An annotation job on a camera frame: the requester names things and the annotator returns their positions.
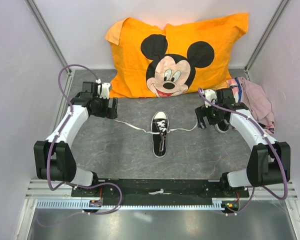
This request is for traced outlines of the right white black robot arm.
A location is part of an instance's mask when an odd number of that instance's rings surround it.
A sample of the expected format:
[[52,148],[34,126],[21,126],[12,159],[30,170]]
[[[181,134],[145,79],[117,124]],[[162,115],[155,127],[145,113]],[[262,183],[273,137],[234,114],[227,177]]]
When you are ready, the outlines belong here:
[[287,142],[279,142],[270,136],[254,119],[248,107],[236,102],[230,88],[219,90],[198,89],[204,104],[195,109],[198,127],[209,125],[234,127],[251,153],[247,167],[223,174],[219,191],[225,197],[232,196],[239,187],[265,187],[275,184],[287,186],[290,180],[291,148]]

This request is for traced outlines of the white shoelace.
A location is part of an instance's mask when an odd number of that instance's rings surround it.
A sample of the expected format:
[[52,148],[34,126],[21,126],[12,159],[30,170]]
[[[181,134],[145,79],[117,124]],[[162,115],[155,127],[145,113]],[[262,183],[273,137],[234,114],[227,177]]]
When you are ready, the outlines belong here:
[[[116,120],[116,119],[115,119],[114,121],[117,122],[117,123],[125,124],[125,125],[127,125],[128,127],[131,127],[131,128],[133,128],[133,129],[135,129],[135,130],[143,131],[143,132],[146,133],[146,134],[159,135],[158,132],[146,131],[146,130],[143,129],[143,128],[139,128],[139,127],[134,126],[134,125],[132,125],[132,124],[130,124],[130,123],[128,123],[128,122],[125,122],[125,121],[120,121],[120,120]],[[197,126],[198,126],[198,122],[196,122],[196,124],[195,124],[191,129],[186,129],[186,128],[168,128],[168,127],[164,127],[164,128],[163,128],[163,131],[164,131],[165,133],[167,133],[167,134],[168,134],[168,133],[171,133],[171,132],[175,132],[175,131],[186,131],[186,132],[191,132],[191,131],[193,131]]]

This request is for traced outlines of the black canvas sneaker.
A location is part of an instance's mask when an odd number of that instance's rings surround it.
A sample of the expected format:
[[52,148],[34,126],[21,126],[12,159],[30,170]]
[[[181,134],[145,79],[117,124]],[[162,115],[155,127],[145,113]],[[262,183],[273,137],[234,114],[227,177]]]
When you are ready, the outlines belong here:
[[163,158],[167,152],[167,133],[169,130],[169,118],[164,111],[154,114],[151,121],[152,150],[156,157]]

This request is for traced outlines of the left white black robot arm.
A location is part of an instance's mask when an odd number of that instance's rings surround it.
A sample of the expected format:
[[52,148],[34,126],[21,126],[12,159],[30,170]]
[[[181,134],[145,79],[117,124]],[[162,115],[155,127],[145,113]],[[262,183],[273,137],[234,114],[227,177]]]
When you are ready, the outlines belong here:
[[96,173],[77,166],[71,147],[82,125],[90,116],[116,119],[118,99],[110,98],[111,84],[85,81],[82,90],[70,100],[66,114],[44,141],[33,147],[37,177],[82,186],[89,197],[100,191]]

